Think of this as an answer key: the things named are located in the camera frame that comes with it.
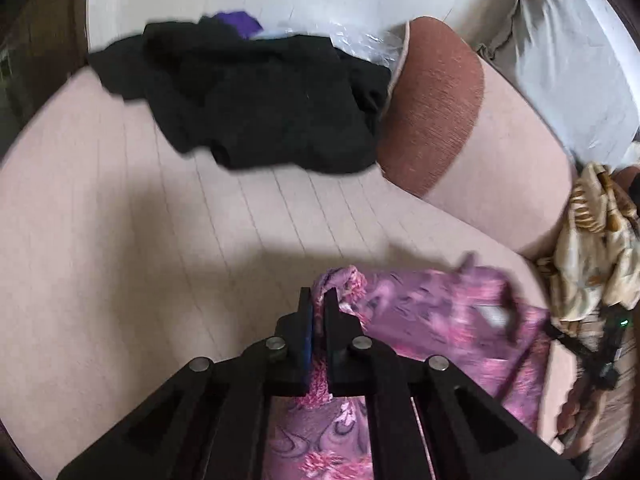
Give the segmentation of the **person's right hand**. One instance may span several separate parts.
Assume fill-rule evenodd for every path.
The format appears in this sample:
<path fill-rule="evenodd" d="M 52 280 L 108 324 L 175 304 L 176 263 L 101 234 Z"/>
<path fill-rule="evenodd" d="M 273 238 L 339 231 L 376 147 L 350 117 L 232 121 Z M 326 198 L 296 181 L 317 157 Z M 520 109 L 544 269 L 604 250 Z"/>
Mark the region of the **person's right hand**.
<path fill-rule="evenodd" d="M 587 385 L 587 378 L 581 377 L 574 382 L 573 387 L 567 395 L 565 403 L 562 405 L 560 414 L 556 419 L 556 432 L 565 434 L 571 430 L 578 419 L 578 414 L 586 413 L 582 428 L 578 430 L 577 436 L 573 443 L 564 448 L 562 456 L 568 460 L 578 457 L 588 452 L 593 445 L 594 430 L 596 430 L 598 421 L 602 415 L 603 405 L 605 404 L 606 392 L 604 390 L 594 390 L 591 393 L 588 406 L 582 408 L 580 398 L 582 392 Z"/>

